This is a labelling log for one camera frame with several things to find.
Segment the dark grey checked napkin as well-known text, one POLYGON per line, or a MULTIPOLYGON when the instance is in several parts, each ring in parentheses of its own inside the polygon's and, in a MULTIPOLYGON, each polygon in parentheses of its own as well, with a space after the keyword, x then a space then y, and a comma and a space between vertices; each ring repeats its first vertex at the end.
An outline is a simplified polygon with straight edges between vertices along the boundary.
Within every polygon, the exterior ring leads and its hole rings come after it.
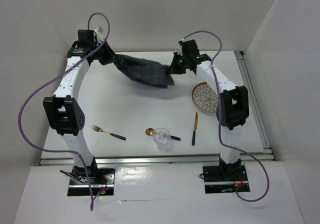
POLYGON ((163 89, 175 85, 170 67, 157 61, 116 54, 113 63, 122 74, 134 82, 163 89))

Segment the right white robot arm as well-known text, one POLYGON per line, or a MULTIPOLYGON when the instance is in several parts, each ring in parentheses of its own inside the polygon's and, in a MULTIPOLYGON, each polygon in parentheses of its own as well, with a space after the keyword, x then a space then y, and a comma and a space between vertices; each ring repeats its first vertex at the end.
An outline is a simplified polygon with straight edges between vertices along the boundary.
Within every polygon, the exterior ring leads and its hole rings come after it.
POLYGON ((216 67, 214 58, 200 54, 194 39, 180 40, 179 51, 173 53, 170 71, 180 75, 186 70, 201 77, 217 94, 218 138, 222 145, 218 174, 223 180, 230 180, 241 167, 242 131, 250 114, 248 90, 229 80, 216 67))

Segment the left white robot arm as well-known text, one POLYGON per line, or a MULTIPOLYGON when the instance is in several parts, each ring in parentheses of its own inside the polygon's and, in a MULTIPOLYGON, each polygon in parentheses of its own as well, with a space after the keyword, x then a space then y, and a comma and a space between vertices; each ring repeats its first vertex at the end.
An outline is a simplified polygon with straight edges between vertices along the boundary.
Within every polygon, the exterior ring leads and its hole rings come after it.
POLYGON ((88 184, 97 181, 99 171, 84 137, 85 114, 78 104, 78 96, 91 63, 103 54, 111 56, 103 32, 101 27, 78 31, 78 40, 67 52, 66 73, 53 95, 43 99, 50 127, 61 136, 71 153, 72 175, 88 184))

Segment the floral patterned ceramic plate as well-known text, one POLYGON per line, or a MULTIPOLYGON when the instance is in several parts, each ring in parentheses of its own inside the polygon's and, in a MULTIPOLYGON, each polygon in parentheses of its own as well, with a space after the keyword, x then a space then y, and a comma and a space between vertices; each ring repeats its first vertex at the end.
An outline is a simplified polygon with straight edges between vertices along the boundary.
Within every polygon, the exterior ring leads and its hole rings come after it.
POLYGON ((194 105, 203 112, 216 113, 218 110, 218 95, 206 82, 193 88, 191 98, 194 105))

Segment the clear drinking glass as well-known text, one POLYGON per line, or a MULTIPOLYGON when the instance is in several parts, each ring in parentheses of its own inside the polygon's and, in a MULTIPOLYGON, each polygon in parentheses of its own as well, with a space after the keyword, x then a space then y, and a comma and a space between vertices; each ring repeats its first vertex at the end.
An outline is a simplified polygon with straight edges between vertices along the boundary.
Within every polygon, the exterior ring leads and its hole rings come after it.
POLYGON ((168 152, 171 145, 171 134, 166 128, 157 128, 152 134, 152 139, 156 147, 164 152, 168 152))

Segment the aluminium right side rail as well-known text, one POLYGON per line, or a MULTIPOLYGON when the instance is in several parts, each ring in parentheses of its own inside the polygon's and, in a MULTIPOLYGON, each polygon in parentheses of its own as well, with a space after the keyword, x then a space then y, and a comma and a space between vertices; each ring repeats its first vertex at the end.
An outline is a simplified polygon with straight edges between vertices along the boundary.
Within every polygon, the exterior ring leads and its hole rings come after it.
POLYGON ((252 115, 254 116, 254 120, 257 126, 257 130, 259 133, 259 137, 262 142, 263 147, 263 155, 264 157, 261 159, 262 161, 275 161, 275 157, 273 154, 272 147, 270 146, 269 138, 265 129, 265 125, 262 119, 262 115, 257 103, 256 95, 254 92, 254 88, 248 73, 248 69, 245 63, 245 52, 244 51, 234 51, 235 58, 238 64, 238 68, 243 80, 244 85, 248 89, 249 95, 249 103, 252 110, 252 115))

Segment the aluminium rail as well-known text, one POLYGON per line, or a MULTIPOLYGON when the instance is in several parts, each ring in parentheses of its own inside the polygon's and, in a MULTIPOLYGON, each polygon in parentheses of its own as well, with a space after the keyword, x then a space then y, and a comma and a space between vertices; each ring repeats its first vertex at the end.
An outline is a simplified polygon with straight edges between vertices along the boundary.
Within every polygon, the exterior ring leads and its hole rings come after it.
POLYGON ((97 164, 151 164, 151 163, 188 163, 188 162, 216 162, 217 154, 213 155, 170 155, 170 156, 143 156, 143 157, 111 157, 95 158, 97 164))
POLYGON ((244 85, 248 89, 249 95, 249 103, 252 110, 252 115, 254 116, 254 120, 257 126, 257 130, 259 133, 259 137, 262 142, 263 147, 263 155, 264 157, 261 159, 262 161, 275 161, 275 157, 273 154, 272 147, 270 146, 269 138, 265 129, 265 125, 262 119, 262 115, 257 103, 256 95, 254 92, 254 88, 248 73, 248 69, 245 63, 245 52, 244 51, 234 51, 235 58, 238 64, 238 68, 243 80, 244 85))

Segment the aluminium front rail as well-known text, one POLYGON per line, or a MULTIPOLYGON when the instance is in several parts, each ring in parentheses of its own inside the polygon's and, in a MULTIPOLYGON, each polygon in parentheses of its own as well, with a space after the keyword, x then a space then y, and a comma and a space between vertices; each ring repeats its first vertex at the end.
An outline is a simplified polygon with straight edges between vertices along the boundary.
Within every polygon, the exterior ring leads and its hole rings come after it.
POLYGON ((188 163, 188 162, 216 162, 217 154, 213 155, 170 155, 170 156, 143 156, 143 157, 111 157, 95 158, 97 164, 151 164, 151 163, 188 163))

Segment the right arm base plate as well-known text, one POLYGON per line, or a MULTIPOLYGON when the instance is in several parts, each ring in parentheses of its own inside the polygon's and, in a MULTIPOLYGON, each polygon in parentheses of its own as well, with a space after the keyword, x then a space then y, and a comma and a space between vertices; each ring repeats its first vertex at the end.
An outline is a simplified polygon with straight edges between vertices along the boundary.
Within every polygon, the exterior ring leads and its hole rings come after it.
POLYGON ((199 178, 204 182, 205 194, 235 193, 237 188, 239 193, 251 191, 243 164, 228 176, 223 176, 217 165, 203 166, 199 178))

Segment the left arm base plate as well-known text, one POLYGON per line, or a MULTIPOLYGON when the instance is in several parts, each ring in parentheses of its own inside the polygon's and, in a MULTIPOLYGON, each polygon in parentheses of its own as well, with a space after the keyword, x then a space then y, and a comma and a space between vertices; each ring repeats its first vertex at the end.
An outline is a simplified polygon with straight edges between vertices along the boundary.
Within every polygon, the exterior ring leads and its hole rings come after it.
MULTIPOLYGON (((90 196, 88 180, 85 174, 80 175, 74 170, 60 170, 59 172, 69 177, 68 197, 90 196)), ((93 175, 89 176, 93 196, 97 196, 98 193, 100 193, 100 196, 114 195, 115 172, 115 168, 98 168, 95 177, 93 175)))

